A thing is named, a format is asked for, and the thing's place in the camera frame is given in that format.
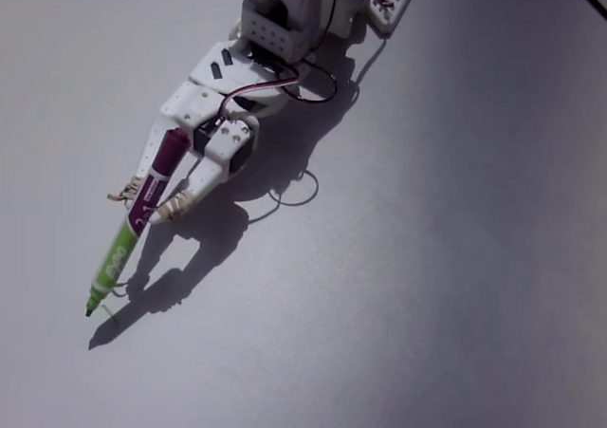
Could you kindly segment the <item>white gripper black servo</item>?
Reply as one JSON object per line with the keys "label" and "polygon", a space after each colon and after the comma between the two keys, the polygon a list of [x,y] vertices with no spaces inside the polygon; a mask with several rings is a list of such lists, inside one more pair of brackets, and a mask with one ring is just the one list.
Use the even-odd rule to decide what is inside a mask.
{"label": "white gripper black servo", "polygon": [[259,122],[234,102],[210,88],[186,82],[160,107],[143,146],[137,170],[124,187],[130,208],[148,175],[165,134],[181,127],[190,139],[190,153],[199,158],[179,189],[151,214],[160,224],[184,216],[219,185],[241,172],[257,147]]}

